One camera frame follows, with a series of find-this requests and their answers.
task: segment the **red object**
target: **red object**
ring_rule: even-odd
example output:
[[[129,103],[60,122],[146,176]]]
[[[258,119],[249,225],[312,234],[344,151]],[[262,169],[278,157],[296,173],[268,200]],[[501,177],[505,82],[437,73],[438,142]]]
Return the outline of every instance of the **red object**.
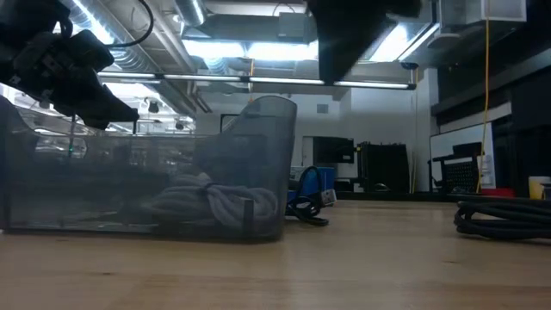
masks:
[[[515,198],[514,189],[482,189],[480,192],[482,195]]]

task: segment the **coiled cable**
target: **coiled cable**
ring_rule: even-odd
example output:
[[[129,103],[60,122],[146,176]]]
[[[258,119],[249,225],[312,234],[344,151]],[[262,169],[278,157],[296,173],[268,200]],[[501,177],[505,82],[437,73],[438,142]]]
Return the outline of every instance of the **coiled cable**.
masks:
[[[314,171],[316,173],[316,181],[318,182],[318,192],[313,196],[313,198],[301,196],[306,176],[310,171]],[[328,220],[317,217],[321,212],[321,208],[325,206],[321,196],[322,187],[323,183],[321,182],[321,173],[319,173],[318,168],[314,166],[306,168],[302,172],[302,175],[300,175],[300,181],[298,188],[296,189],[295,198],[288,202],[285,215],[296,216],[299,220],[313,226],[329,225]]]
[[[240,229],[246,200],[253,202],[256,225],[276,219],[278,204],[272,191],[212,183],[205,174],[176,177],[169,188],[141,207],[165,221],[197,224],[217,220],[224,226]]]
[[[551,210],[544,207],[509,202],[474,203],[460,201],[454,224],[457,232],[489,239],[549,239]],[[475,214],[497,219],[476,220]]]

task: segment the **black equipment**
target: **black equipment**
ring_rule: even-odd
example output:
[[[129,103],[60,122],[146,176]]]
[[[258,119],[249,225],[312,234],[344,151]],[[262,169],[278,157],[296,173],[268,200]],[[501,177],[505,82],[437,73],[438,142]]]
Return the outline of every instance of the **black equipment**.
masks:
[[[459,202],[454,223],[457,232],[489,239],[551,239],[551,210],[533,201]],[[491,215],[495,220],[476,220],[475,214]]]
[[[406,145],[358,145],[358,178],[366,192],[408,193],[410,172]]]
[[[72,36],[70,11],[59,0],[4,0],[0,3],[0,83],[63,115],[78,115],[91,127],[136,121],[139,115],[100,83],[97,72],[114,63],[89,30]],[[56,23],[61,34],[54,34]]]
[[[478,156],[480,156],[481,149],[481,142],[456,145],[453,146],[453,154],[432,159],[435,163],[440,163],[442,181],[437,182],[441,185],[440,190],[443,193],[476,192],[479,181]],[[453,164],[446,163],[457,159],[470,160]]]
[[[319,164],[354,164],[354,140],[313,137],[313,162]]]
[[[417,17],[420,0],[309,0],[319,39],[319,78],[340,81],[396,22],[387,13]]]

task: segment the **metal mesh container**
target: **metal mesh container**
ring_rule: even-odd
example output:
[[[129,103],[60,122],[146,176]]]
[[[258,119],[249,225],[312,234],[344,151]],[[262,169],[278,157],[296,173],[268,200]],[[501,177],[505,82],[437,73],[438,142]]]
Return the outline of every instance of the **metal mesh container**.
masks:
[[[208,137],[105,134],[44,115],[29,125],[6,100],[0,110],[8,233],[281,235],[296,119],[289,100],[259,98]]]

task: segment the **blue object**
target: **blue object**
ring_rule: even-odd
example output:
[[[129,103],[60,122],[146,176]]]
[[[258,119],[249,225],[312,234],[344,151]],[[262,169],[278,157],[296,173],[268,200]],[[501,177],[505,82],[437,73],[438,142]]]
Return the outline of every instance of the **blue object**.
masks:
[[[334,189],[335,186],[335,168],[324,168],[318,167],[319,174],[321,174],[321,190],[325,191],[328,189]],[[316,177],[316,172],[310,170],[304,179],[304,185],[300,195],[308,196],[318,192],[318,179]],[[289,190],[288,192],[288,201],[291,201],[295,198],[296,192]]]

